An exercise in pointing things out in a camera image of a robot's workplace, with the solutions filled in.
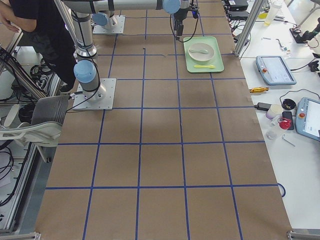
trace black phone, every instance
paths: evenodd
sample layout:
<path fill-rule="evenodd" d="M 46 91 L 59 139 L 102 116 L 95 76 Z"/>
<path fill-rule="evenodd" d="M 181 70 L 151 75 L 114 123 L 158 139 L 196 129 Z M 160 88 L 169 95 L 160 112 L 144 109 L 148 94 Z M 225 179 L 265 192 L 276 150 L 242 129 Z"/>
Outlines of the black phone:
<path fill-rule="evenodd" d="M 283 111 L 282 112 L 282 117 L 285 118 L 285 119 L 291 120 L 291 126 L 287 130 L 294 130 L 295 129 L 295 124 L 294 124 L 294 120 L 292 118 L 292 112 Z"/>

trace white cup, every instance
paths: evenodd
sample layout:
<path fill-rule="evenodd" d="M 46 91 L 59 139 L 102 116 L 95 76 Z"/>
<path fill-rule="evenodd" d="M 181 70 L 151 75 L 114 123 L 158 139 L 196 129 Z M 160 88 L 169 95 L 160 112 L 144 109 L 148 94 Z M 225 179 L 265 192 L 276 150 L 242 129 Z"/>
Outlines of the white cup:
<path fill-rule="evenodd" d="M 266 112 L 265 116 L 268 119 L 274 119 L 276 116 L 282 114 L 283 108 L 279 104 L 272 104 L 269 110 Z"/>

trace black pants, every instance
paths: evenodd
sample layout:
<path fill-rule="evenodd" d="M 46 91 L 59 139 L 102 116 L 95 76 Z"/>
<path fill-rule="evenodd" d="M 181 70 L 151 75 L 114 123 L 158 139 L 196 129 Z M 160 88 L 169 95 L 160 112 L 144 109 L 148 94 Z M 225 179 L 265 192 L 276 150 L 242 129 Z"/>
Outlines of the black pants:
<path fill-rule="evenodd" d="M 63 26 L 55 34 L 41 32 L 26 32 L 34 50 L 41 53 L 45 63 L 54 71 L 59 78 L 73 86 L 76 77 L 74 75 L 74 66 L 77 63 L 74 58 L 74 42 Z"/>

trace white floor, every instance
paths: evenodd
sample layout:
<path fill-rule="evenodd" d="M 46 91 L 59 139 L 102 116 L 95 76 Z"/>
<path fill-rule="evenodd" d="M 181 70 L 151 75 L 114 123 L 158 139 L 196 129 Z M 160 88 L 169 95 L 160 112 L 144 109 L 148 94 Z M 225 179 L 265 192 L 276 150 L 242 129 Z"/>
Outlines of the white floor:
<path fill-rule="evenodd" d="M 294 0 L 289 6 L 289 11 L 291 12 L 295 22 L 297 24 L 301 23 L 301 21 L 308 15 L 310 10 L 314 7 L 314 3 L 310 0 Z M 301 29 L 302 32 L 312 31 L 318 24 L 318 18 L 320 18 L 320 9 L 316 10 L 312 13 L 312 15 L 302 24 Z M 320 34 L 316 36 L 316 39 L 320 43 Z M 313 39 L 309 42 L 310 46 L 316 46 L 317 42 Z M 320 46 L 313 49 L 315 53 L 320 54 Z"/>

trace human arm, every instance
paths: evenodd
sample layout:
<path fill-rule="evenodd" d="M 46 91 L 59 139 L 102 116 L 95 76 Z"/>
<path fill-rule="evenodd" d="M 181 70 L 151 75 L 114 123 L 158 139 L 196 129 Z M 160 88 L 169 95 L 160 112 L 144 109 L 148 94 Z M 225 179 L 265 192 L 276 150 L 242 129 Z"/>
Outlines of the human arm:
<path fill-rule="evenodd" d="M 26 19 L 15 16 L 12 8 L 4 2 L 6 2 L 6 0 L 0 1 L 0 20 L 10 31 L 16 33 L 19 31 L 19 29 L 12 26 L 11 23 L 14 23 L 26 32 L 33 32 L 36 29 L 36 19 Z"/>

